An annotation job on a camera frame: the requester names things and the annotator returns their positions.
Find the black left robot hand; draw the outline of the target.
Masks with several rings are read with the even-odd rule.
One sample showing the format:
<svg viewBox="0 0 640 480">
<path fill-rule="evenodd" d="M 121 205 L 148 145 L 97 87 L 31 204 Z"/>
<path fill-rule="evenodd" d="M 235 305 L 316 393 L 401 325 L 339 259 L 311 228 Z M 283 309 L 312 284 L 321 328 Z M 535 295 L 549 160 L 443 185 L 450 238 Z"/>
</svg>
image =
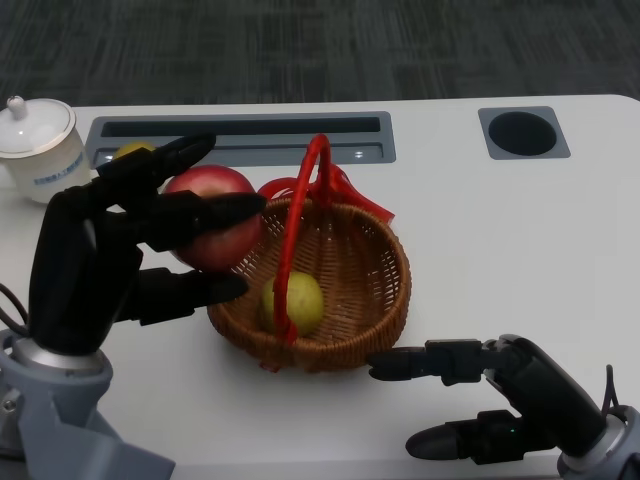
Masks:
<svg viewBox="0 0 640 480">
<path fill-rule="evenodd" d="M 89 183 L 53 196 L 30 277 L 32 340 L 60 355 L 89 355 L 116 322 L 146 326 L 188 317 L 247 292 L 246 280 L 235 273 L 141 267 L 141 244 L 173 251 L 264 210 L 267 201 L 257 193 L 211 199 L 191 191 L 159 193 L 165 180 L 186 172 L 215 144 L 215 135 L 205 133 L 138 149 L 100 166 Z"/>
</svg>

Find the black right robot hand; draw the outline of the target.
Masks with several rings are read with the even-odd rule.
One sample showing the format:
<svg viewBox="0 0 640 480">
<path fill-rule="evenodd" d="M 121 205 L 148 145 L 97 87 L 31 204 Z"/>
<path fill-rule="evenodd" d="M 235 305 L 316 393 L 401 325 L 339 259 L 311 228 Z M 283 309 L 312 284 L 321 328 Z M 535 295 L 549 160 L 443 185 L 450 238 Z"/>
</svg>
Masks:
<svg viewBox="0 0 640 480">
<path fill-rule="evenodd" d="M 411 436 L 414 458 L 470 459 L 478 465 L 518 461 L 555 447 L 586 454 L 602 437 L 606 421 L 591 397 L 530 340 L 436 340 L 370 355 L 371 377 L 406 381 L 435 376 L 446 386 L 487 380 L 509 402 L 509 410 L 483 411 Z"/>
</svg>

